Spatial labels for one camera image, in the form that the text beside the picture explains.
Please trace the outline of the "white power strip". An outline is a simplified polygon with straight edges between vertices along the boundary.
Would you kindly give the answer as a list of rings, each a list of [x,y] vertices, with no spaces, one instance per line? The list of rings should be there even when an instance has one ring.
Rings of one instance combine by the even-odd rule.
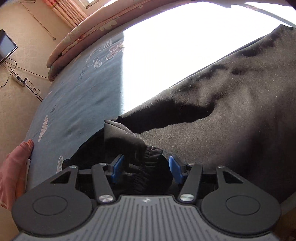
[[[23,79],[20,78],[18,75],[13,75],[13,80],[15,80],[15,82],[18,83],[20,86],[25,86]]]

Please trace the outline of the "window with white frame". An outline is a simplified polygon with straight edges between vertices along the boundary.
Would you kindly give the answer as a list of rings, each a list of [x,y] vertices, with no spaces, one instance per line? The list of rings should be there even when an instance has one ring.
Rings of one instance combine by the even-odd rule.
[[[95,6],[97,9],[104,6],[109,0],[79,0],[79,2],[86,8],[91,8]]]

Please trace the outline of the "pink cloth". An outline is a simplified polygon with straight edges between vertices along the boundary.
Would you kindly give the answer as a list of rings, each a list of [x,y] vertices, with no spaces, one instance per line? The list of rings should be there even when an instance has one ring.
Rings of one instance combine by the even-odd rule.
[[[1,164],[1,206],[9,211],[25,192],[28,160],[33,148],[31,139],[23,141]]]

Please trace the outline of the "black flat screen monitor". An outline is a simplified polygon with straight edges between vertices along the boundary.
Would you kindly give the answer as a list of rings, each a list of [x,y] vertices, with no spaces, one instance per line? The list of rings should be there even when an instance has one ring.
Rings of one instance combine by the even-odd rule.
[[[16,43],[3,30],[0,30],[0,64],[8,59],[18,48]]]

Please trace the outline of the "blue floral bed sheet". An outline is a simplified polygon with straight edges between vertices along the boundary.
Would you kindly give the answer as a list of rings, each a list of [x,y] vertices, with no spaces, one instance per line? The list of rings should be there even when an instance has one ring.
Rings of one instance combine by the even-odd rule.
[[[27,138],[32,189],[96,131],[278,25],[295,26],[295,1],[190,1],[156,9],[98,39],[53,81]]]

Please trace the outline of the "pink floral quilt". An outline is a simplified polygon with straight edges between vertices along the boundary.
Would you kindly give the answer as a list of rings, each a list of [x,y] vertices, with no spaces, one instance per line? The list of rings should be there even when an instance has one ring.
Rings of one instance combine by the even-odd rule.
[[[81,52],[110,31],[156,9],[168,10],[190,1],[115,1],[103,6],[75,27],[56,46],[47,61],[48,79],[52,82],[60,71]]]

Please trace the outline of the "black track pants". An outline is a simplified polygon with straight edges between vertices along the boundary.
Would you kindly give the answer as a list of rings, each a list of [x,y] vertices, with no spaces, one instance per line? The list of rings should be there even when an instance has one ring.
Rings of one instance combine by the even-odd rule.
[[[165,193],[168,156],[226,166],[285,201],[295,192],[295,28],[278,26],[188,76],[89,138],[63,168],[125,157],[120,193]]]

